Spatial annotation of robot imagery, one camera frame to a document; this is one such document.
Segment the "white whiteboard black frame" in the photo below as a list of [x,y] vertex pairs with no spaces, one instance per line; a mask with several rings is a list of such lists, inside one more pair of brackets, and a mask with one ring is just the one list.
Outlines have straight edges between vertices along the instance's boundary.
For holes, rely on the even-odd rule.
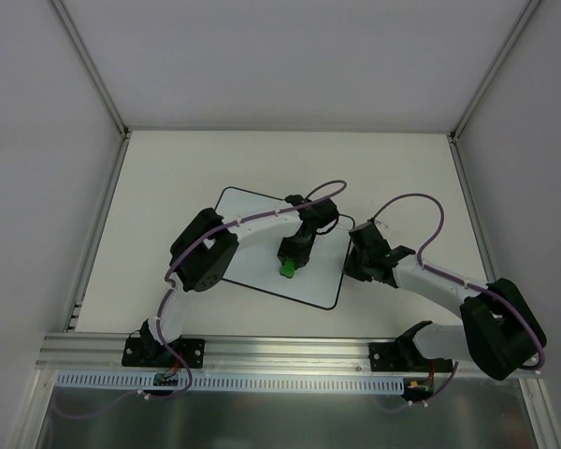
[[349,253],[348,232],[354,226],[352,217],[340,215],[336,227],[314,241],[308,264],[297,269],[291,279],[280,274],[277,251],[281,238],[242,243],[223,280],[318,309],[332,310],[338,302],[342,267]]

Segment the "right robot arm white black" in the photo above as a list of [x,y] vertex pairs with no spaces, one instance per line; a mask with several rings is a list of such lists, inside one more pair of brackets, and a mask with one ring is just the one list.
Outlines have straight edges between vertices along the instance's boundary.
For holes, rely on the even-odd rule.
[[504,380],[518,369],[544,365],[546,335],[513,282],[471,282],[434,267],[411,248],[391,247],[373,221],[358,225],[349,236],[345,275],[412,292],[461,321],[458,326],[421,322],[398,337],[392,351],[405,368],[420,370],[438,358],[466,360]]

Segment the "green bone-shaped eraser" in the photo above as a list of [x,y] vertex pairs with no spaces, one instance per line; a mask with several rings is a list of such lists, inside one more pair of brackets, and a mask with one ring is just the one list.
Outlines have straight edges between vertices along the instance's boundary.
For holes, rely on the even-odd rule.
[[287,279],[292,279],[295,275],[296,266],[295,262],[291,259],[285,259],[279,269],[279,274]]

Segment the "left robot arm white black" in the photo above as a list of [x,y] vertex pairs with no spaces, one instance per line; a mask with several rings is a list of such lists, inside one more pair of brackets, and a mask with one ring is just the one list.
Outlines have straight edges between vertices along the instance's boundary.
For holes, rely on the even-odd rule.
[[274,210],[243,218],[225,218],[213,208],[198,212],[171,245],[168,290],[155,316],[139,329],[141,360],[166,368],[186,361],[180,339],[163,334],[165,306],[178,287],[185,293],[209,290],[223,278],[240,245],[258,237],[280,238],[280,275],[291,279],[308,264],[315,240],[333,230],[338,220],[338,207],[330,196],[287,196]]

